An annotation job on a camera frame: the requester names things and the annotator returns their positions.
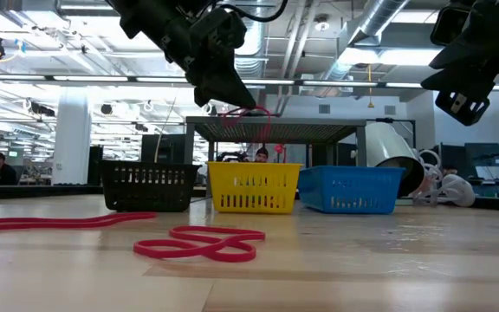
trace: red rope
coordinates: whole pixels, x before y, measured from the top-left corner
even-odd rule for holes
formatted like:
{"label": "red rope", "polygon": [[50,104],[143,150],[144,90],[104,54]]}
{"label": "red rope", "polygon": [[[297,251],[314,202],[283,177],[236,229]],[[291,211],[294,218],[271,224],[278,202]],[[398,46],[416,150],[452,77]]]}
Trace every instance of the red rope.
{"label": "red rope", "polygon": [[229,112],[226,112],[225,114],[219,114],[219,116],[222,118],[221,120],[222,120],[223,126],[233,127],[240,121],[240,118],[244,117],[252,110],[262,111],[268,117],[267,125],[265,125],[265,127],[263,127],[259,131],[259,133],[257,134],[257,137],[255,137],[255,142],[266,142],[267,139],[269,138],[269,134],[270,134],[271,117],[272,117],[272,114],[270,113],[270,111],[267,108],[264,108],[264,107],[256,107],[254,109],[236,108],[236,109],[233,109]]}
{"label": "red rope", "polygon": [[[27,229],[93,229],[125,221],[152,219],[156,217],[157,214],[153,212],[134,212],[83,219],[0,218],[0,231]],[[187,231],[233,234],[233,236],[227,238],[208,237],[186,233]],[[133,251],[142,256],[157,259],[203,256],[219,262],[240,263],[253,260],[256,257],[256,248],[243,241],[265,239],[265,233],[260,231],[189,225],[176,227],[169,231],[169,235],[177,239],[203,242],[208,245],[200,246],[175,239],[154,239],[135,243]],[[153,247],[176,247],[180,248],[180,250],[155,250]],[[219,252],[225,247],[232,247],[246,252],[235,254]]]}

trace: black basket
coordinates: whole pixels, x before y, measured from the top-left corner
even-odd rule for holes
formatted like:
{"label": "black basket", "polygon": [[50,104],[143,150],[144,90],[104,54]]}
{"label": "black basket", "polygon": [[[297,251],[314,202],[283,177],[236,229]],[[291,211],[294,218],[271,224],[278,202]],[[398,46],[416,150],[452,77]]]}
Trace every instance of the black basket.
{"label": "black basket", "polygon": [[199,166],[101,161],[105,205],[113,211],[182,212]]}

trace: yellow basket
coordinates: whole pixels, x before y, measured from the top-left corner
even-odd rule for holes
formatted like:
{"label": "yellow basket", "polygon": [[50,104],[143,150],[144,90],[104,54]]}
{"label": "yellow basket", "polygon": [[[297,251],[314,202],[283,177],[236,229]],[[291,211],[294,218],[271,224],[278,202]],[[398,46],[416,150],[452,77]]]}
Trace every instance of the yellow basket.
{"label": "yellow basket", "polygon": [[215,210],[292,213],[301,165],[210,161],[208,166]]}

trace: white lamp shade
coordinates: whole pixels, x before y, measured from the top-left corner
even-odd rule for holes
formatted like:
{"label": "white lamp shade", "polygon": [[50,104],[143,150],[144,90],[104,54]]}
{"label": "white lamp shade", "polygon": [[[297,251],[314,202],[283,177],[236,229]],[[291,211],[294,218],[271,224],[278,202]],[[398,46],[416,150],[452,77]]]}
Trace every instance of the white lamp shade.
{"label": "white lamp shade", "polygon": [[415,191],[423,182],[424,168],[404,138],[384,122],[372,123],[365,131],[367,165],[405,168],[399,196]]}

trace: coiled red rope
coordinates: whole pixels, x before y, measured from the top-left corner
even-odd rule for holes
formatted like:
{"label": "coiled red rope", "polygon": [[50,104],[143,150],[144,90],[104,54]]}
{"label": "coiled red rope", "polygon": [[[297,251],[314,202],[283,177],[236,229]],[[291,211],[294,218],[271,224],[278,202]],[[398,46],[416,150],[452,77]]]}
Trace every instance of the coiled red rope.
{"label": "coiled red rope", "polygon": [[[28,229],[93,229],[125,221],[156,218],[153,212],[118,213],[95,218],[0,218],[0,231]],[[187,231],[217,234],[233,234],[231,237],[208,237]],[[208,226],[179,226],[169,231],[171,237],[191,240],[208,245],[200,246],[175,239],[153,239],[134,244],[133,251],[142,256],[157,259],[203,256],[219,262],[241,263],[256,257],[256,248],[243,241],[264,240],[265,233],[252,230],[227,229]],[[175,247],[178,250],[157,250],[154,247]],[[231,247],[244,253],[223,253],[221,249]]]}

